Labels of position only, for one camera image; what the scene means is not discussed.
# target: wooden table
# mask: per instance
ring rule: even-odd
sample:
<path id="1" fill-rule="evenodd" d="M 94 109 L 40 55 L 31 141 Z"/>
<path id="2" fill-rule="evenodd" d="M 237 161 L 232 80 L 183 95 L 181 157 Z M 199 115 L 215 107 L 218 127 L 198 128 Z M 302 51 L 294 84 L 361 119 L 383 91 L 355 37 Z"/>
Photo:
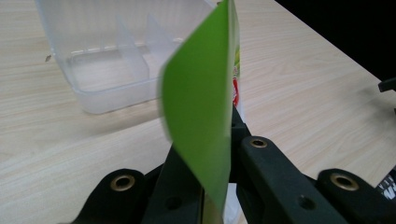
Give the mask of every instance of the wooden table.
<path id="1" fill-rule="evenodd" d="M 395 92 L 278 3 L 237 0 L 246 121 L 304 173 L 341 168 L 375 186 L 395 165 Z M 83 112 L 50 55 L 33 0 L 0 2 L 0 223 L 77 216 L 108 173 L 164 161 L 157 101 Z"/>

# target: green card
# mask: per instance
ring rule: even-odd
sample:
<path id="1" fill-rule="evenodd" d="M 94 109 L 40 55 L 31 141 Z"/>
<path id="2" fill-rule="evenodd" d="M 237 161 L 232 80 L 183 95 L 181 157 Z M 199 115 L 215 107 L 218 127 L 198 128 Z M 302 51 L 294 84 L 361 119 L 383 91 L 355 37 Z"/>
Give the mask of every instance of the green card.
<path id="1" fill-rule="evenodd" d="M 168 132 L 222 213 L 231 169 L 233 65 L 237 49 L 233 1 L 223 1 L 163 68 Z"/>

